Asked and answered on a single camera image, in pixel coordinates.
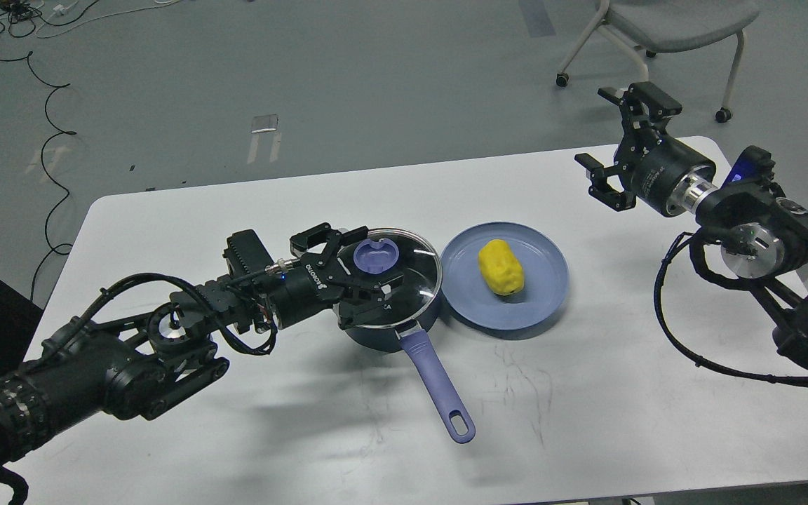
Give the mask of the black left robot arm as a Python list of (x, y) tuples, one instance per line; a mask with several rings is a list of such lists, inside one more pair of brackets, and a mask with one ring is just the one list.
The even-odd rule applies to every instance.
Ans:
[(0, 483), (13, 504), (26, 480), (8, 470), (56, 435), (105, 412), (151, 421), (227, 373), (213, 335), (234, 351), (265, 356), (281, 329), (328, 308), (343, 330), (381, 316), (405, 274), (359, 268), (356, 249), (369, 229), (323, 223), (290, 239), (292, 259), (275, 261), (249, 229), (229, 236), (228, 273), (202, 285), (137, 273), (103, 288), (81, 316), (43, 342), (41, 357), (0, 374)]

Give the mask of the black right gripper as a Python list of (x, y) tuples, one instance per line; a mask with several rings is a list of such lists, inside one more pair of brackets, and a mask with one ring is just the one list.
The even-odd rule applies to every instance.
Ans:
[[(666, 139), (666, 127), (682, 113), (682, 105), (652, 82), (632, 83), (625, 90), (602, 87), (598, 95), (619, 107), (624, 135), (613, 166), (587, 153), (575, 154), (591, 183), (589, 195), (615, 211), (632, 210), (638, 197), (664, 217), (683, 214), (673, 198), (680, 182), (690, 173), (711, 182), (716, 165), (686, 144)], [(609, 184), (612, 177), (619, 177), (622, 191)]]

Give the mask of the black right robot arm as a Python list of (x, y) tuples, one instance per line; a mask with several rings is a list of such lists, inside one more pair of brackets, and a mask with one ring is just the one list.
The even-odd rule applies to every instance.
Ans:
[[(715, 164), (667, 132), (682, 105), (651, 82), (626, 90), (600, 88), (616, 105), (623, 137), (612, 166), (590, 154), (575, 156), (586, 170), (589, 194), (616, 211), (638, 199), (664, 217), (693, 214), (699, 229), (684, 232), (661, 260), (654, 282), (654, 312), (667, 340), (693, 364), (719, 374), (808, 388), (808, 210), (775, 181), (775, 161), (763, 148), (741, 152), (722, 184)], [(670, 331), (663, 310), (667, 269), (682, 250), (700, 278), (725, 290), (750, 293), (775, 323), (777, 354), (805, 376), (744, 372), (690, 351)]]

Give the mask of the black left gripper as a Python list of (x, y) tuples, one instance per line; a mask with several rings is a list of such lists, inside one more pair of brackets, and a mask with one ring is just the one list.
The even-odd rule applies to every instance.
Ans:
[[(292, 268), (267, 281), (269, 301), (279, 329), (336, 306), (339, 328), (373, 324), (391, 308), (390, 294), (404, 282), (401, 271), (351, 277), (351, 268), (340, 262), (339, 252), (368, 238), (366, 226), (341, 232), (324, 222), (290, 237), (295, 256)], [(324, 278), (344, 278), (333, 285)]]

